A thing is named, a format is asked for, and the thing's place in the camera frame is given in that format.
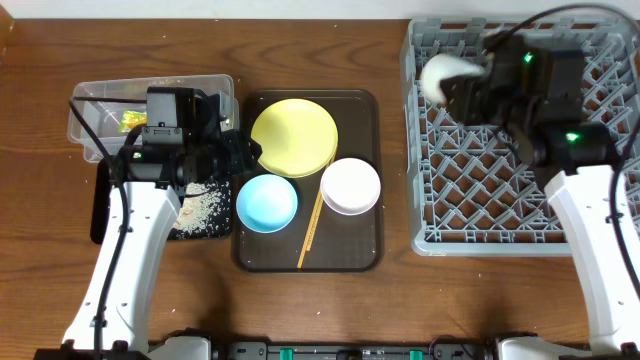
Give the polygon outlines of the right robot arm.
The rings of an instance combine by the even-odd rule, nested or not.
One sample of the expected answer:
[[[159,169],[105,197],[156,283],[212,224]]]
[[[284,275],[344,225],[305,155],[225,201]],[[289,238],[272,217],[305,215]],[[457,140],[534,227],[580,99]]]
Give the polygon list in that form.
[[[626,203],[625,160],[607,127],[586,118],[580,46],[505,32],[485,39],[487,66],[432,57],[422,89],[463,126],[490,125],[517,144],[519,160],[558,217],[589,321],[590,358],[639,356],[639,244]]]

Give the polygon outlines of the yellow green snack wrapper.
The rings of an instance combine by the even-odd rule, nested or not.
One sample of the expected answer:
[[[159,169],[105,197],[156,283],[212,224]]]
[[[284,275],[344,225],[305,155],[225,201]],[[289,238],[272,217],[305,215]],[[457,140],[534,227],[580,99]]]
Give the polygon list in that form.
[[[122,115],[118,132],[121,134],[129,133],[135,127],[145,125],[146,123],[147,114],[145,112],[126,110]]]

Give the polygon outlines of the pile of rice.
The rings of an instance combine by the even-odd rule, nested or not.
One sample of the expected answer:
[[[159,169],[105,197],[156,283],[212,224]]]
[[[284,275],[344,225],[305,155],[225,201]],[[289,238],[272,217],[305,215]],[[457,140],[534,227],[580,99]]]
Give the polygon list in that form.
[[[232,227],[232,188],[229,180],[191,183],[174,223],[170,240],[225,237]]]

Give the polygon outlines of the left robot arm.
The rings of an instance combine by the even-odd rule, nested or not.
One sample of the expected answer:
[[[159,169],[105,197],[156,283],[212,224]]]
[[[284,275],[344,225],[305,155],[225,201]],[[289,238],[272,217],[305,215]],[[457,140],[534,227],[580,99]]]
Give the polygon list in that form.
[[[211,359],[212,340],[187,329],[149,344],[159,265],[191,183],[229,179],[255,168],[260,146],[221,128],[221,101],[200,89],[151,87],[147,121],[105,153],[109,186],[101,249],[92,278],[59,347],[37,359]]]

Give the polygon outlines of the pale green cup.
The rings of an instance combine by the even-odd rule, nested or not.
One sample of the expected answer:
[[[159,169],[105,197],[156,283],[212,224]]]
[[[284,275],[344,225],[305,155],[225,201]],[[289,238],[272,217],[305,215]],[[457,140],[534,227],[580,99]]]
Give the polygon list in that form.
[[[481,76],[485,72],[480,65],[449,54],[438,54],[431,58],[420,73],[421,90],[425,98],[435,104],[445,104],[446,97],[440,82],[456,76]]]

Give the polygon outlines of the light blue bowl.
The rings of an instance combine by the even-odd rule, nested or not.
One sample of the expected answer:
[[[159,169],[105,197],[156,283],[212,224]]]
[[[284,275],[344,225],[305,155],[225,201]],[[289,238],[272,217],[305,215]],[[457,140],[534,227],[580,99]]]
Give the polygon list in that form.
[[[285,228],[298,209],[293,185],[277,175],[259,175],[246,182],[238,193],[236,212],[251,231],[269,234]]]

